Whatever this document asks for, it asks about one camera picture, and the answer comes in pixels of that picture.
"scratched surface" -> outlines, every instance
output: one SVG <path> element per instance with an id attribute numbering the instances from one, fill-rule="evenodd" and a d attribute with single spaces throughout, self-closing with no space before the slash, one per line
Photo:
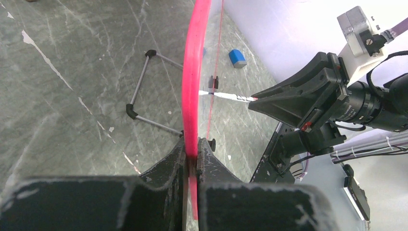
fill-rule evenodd
<path id="1" fill-rule="evenodd" d="M 0 191 L 27 176 L 138 175 L 172 150 L 178 136 L 132 121 L 125 105 L 147 50 L 183 61 L 193 1 L 0 2 Z M 219 23 L 218 13 L 209 25 Z M 227 13 L 221 28 L 218 91 L 249 96 L 272 86 Z M 219 26 L 207 29 L 217 34 L 206 41 L 207 52 L 217 49 L 218 32 Z M 242 51 L 247 67 L 232 67 L 232 49 Z M 181 130 L 180 99 L 181 71 L 154 57 L 135 111 Z M 209 132 L 217 140 L 214 154 L 249 181 L 275 126 L 244 103 L 215 98 Z M 188 230 L 196 225 L 190 221 Z"/>

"white wall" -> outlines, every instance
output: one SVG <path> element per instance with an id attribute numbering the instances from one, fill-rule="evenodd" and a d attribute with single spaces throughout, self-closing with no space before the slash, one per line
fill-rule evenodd
<path id="1" fill-rule="evenodd" d="M 340 52 L 346 41 L 337 16 L 357 5 L 366 13 L 372 12 L 367 16 L 374 16 L 381 31 L 408 16 L 408 2 L 403 0 L 225 0 L 224 9 L 271 75 L 281 82 L 304 67 L 317 52 Z M 408 50 L 408 32 L 387 48 L 390 52 Z M 402 57 L 382 64 L 373 73 L 374 84 L 381 85 L 408 72 L 407 62 L 408 58 Z M 350 164 L 366 189 L 373 230 L 406 230 L 408 155 L 369 157 Z"/>

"metal rod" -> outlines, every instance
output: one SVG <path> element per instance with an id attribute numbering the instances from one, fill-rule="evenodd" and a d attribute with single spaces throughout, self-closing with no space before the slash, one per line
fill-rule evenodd
<path id="1" fill-rule="evenodd" d="M 151 120 L 149 120 L 149 119 L 146 119 L 146 118 L 144 118 L 144 117 L 141 117 L 140 115 L 138 115 L 136 118 L 137 118 L 137 119 L 140 119 L 141 121 L 144 121 L 144 122 L 146 122 L 146 123 L 153 124 L 153 125 L 156 125 L 156 126 L 158 126 L 158 127 L 163 128 L 163 129 L 166 129 L 166 130 L 169 130 L 169 131 L 171 131 L 171 132 L 174 132 L 174 133 L 176 133 L 176 134 L 178 134 L 178 135 L 183 135 L 183 133 L 182 133 L 181 131 L 177 131 L 177 130 L 175 130 L 174 128 L 169 128 L 169 127 L 167 127 L 167 126 L 165 126 L 165 125 L 163 125 L 163 124 L 156 123 L 156 122 L 154 122 L 154 121 L 151 121 Z"/>
<path id="2" fill-rule="evenodd" d="M 178 64 L 178 63 L 174 62 L 173 60 L 171 60 L 171 59 L 169 59 L 169 58 L 167 58 L 167 57 L 162 56 L 162 55 L 159 54 L 159 53 L 157 53 L 156 55 L 159 56 L 160 58 L 162 58 L 162 59 L 164 59 L 164 60 L 166 60 L 166 61 L 168 61 L 168 62 L 174 64 L 174 65 L 177 65 L 177 66 L 181 67 L 181 69 L 183 69 L 183 65 Z"/>
<path id="3" fill-rule="evenodd" d="M 138 84 L 136 85 L 135 93 L 133 93 L 133 97 L 132 97 L 132 100 L 130 101 L 130 104 L 134 104 L 135 101 L 136 101 L 136 96 L 138 95 L 138 91 L 139 91 L 139 88 L 140 88 L 140 85 L 141 85 L 141 81 L 143 80 L 144 73 L 146 72 L 148 62 L 149 62 L 149 56 L 146 56 L 146 61 L 144 61 L 144 66 L 143 66 L 143 69 L 141 71 L 141 75 L 140 75 Z"/>

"zip tie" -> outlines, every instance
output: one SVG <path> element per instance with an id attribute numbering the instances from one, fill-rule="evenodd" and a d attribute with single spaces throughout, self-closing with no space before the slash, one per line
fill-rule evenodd
<path id="1" fill-rule="evenodd" d="M 386 137 L 387 138 L 387 144 L 388 144 L 388 146 L 391 148 L 391 150 L 394 150 L 394 148 L 391 146 L 391 144 L 390 144 L 390 138 L 387 136 Z"/>
<path id="2" fill-rule="evenodd" d="M 354 153 L 353 147 L 351 147 L 351 152 L 353 153 L 353 156 L 354 156 L 355 158 L 357 158 L 356 154 Z"/>

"blue object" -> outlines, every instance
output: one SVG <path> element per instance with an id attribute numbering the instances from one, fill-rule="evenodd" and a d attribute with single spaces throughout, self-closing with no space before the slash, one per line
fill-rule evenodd
<path id="1" fill-rule="evenodd" d="M 233 49 L 231 52 L 229 52 L 228 56 L 235 68 L 243 68 L 247 65 L 247 62 L 243 57 L 241 51 L 237 49 Z"/>

